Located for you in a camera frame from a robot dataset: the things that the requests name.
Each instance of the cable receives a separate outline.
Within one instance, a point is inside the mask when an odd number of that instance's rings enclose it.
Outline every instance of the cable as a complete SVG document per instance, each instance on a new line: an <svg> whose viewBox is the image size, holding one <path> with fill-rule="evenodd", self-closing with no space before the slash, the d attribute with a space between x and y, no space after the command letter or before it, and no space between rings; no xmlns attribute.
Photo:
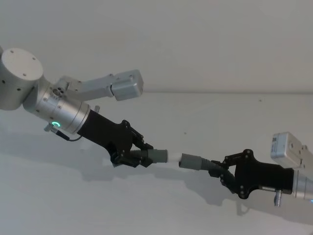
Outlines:
<svg viewBox="0 0 313 235"><path fill-rule="evenodd" d="M68 141L70 141L70 142L75 142L75 141L80 140L82 137L83 137L83 136L80 136L80 137L78 137L78 138L76 138L76 139L73 139L73 140L68 140Z"/></svg>
<svg viewBox="0 0 313 235"><path fill-rule="evenodd" d="M80 140L81 137L82 137L82 136L80 136L80 137L78 137L78 138L76 138L76 139L71 140L66 134L62 133L61 131L57 131L55 134L56 134L57 136L59 136L59 137L65 139L66 141L70 141L70 142L78 141L78 140Z"/></svg>

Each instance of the green led light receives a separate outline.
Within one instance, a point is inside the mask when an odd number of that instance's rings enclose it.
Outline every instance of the green led light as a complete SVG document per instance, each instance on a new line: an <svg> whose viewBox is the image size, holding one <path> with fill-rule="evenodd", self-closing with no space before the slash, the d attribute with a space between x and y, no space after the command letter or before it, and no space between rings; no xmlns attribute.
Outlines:
<svg viewBox="0 0 313 235"><path fill-rule="evenodd" d="M58 123L57 121L53 121L51 124L54 125L54 126L57 126L57 127L60 127L60 126L61 126L61 124Z"/></svg>

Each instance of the gray bracket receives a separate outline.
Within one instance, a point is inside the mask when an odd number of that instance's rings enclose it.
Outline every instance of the gray bracket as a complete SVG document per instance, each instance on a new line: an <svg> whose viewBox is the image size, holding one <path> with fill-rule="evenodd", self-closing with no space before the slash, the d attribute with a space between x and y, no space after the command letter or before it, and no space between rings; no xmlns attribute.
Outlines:
<svg viewBox="0 0 313 235"><path fill-rule="evenodd" d="M110 74L87 82L64 76L56 86L65 89L67 96L80 101L113 96L116 100L125 100L139 97L143 92L143 80L139 70Z"/></svg>

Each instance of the screw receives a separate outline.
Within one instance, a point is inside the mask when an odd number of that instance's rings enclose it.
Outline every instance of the screw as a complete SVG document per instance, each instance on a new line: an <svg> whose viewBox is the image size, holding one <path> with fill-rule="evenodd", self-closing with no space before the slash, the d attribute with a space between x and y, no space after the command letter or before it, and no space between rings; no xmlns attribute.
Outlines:
<svg viewBox="0 0 313 235"><path fill-rule="evenodd" d="M281 190L277 190L276 191L276 195L274 197L274 205L276 207L280 207L281 200L282 200L282 191Z"/></svg>

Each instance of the robotic arm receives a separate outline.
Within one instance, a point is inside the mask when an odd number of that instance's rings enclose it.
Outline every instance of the robotic arm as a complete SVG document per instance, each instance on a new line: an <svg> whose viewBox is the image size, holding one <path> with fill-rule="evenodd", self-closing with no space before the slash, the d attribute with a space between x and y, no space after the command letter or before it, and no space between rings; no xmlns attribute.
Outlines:
<svg viewBox="0 0 313 235"><path fill-rule="evenodd" d="M67 141L63 131L78 134L102 147L110 154L114 166L148 167L152 163L178 162L179 167L206 170L211 177L232 193L247 199L253 190L275 191L275 205L280 206L282 193L295 198L313 200L313 155L292 134L276 134L272 140L271 157L279 164L261 163L253 151L226 156L222 162L167 150L155 150L143 136L124 120L116 124L98 114L85 102L102 97L125 100L143 92L138 70L110 74L87 82L62 77L56 84L47 81L43 67L31 53L0 48L0 109L15 110L22 104L26 111L48 122L51 131ZM236 166L235 174L229 172Z"/></svg>
<svg viewBox="0 0 313 235"><path fill-rule="evenodd" d="M125 100L138 97L143 91L143 80L138 70L110 74L81 82L62 77L56 84L47 81L39 60L31 53L11 48L0 48L0 109L15 110L22 104L26 111L48 122L52 131L71 141L62 131L78 134L107 149L116 165L149 166L152 160L138 159L131 154L135 145L141 150L153 149L144 143L143 136L129 122L116 124L92 110L86 100L113 97Z"/></svg>

